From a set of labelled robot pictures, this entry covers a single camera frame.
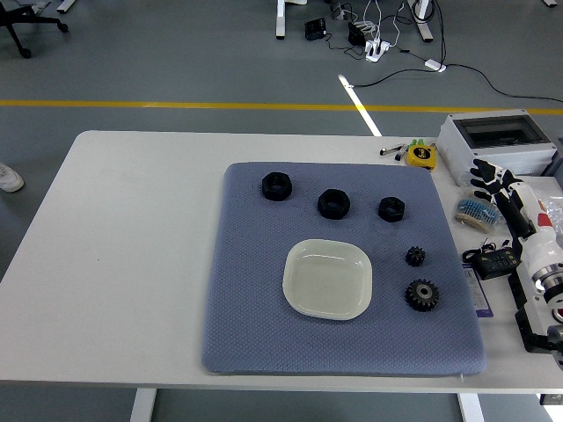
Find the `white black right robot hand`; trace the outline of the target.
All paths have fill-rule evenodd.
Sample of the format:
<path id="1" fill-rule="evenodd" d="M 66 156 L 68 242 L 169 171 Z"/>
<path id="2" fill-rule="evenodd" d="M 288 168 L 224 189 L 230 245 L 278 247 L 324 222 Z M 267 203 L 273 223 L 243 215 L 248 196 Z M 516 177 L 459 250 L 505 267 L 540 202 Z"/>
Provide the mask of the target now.
<path id="1" fill-rule="evenodd" d="M 562 248 L 545 206 L 530 185 L 510 170 L 475 158 L 470 183 L 476 197 L 493 203 L 504 217 L 513 237 L 513 248 L 520 256 L 528 276 L 549 267 L 562 267 Z"/>

